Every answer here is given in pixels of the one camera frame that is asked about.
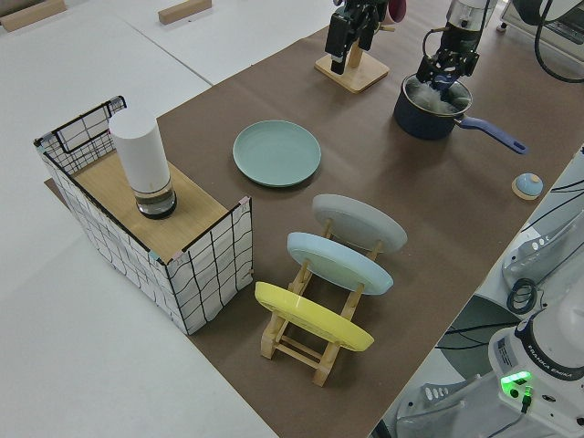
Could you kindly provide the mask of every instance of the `green led light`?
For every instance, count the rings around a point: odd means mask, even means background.
[[[514,381],[528,381],[531,379],[531,373],[528,371],[520,371],[510,376],[505,376],[501,379],[501,385],[507,385],[513,383]]]

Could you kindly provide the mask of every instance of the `brown table mat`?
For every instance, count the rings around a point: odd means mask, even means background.
[[[583,142],[583,88],[546,75],[532,41],[511,30],[497,34],[495,16],[476,72],[463,79],[474,95],[467,114],[509,131],[531,152],[515,155],[478,131],[454,128],[444,140],[421,141],[397,126],[391,114],[401,82],[419,65],[423,34],[445,24],[449,3],[410,2],[395,33],[375,36],[369,53],[390,75],[359,95],[313,68],[324,54],[323,30],[159,119],[167,157],[181,171],[223,205],[253,197],[256,280],[286,287],[293,279],[298,266],[287,234],[319,233],[311,213],[319,193],[369,203],[408,233],[400,252],[378,257],[394,287],[363,297],[353,319],[375,342],[362,353],[342,350],[322,389],[302,363],[278,352],[260,357],[269,313],[253,287],[191,336],[282,437],[365,437],[537,205],[513,195],[513,179],[534,172],[549,188]],[[235,137],[259,120],[293,121],[316,136],[322,161],[312,178],[271,189],[238,171]],[[333,309],[346,298],[317,278],[306,296]]]

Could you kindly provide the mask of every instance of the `wooden mug tree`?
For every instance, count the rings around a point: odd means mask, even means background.
[[[394,27],[380,26],[380,30],[393,32]],[[359,40],[355,41],[349,52],[349,59],[342,75],[330,69],[331,57],[326,55],[315,63],[315,68],[333,79],[351,93],[361,93],[375,82],[385,78],[390,69],[371,55],[363,53]]]

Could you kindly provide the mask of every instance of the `yellow plate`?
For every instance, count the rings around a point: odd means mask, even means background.
[[[345,349],[364,351],[373,343],[369,333],[348,319],[281,287],[258,281],[255,299],[292,324]]]

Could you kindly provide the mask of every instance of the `glass jar base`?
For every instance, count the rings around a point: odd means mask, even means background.
[[[149,219],[162,219],[169,216],[176,208],[177,198],[170,183],[156,193],[138,193],[134,191],[138,210]]]

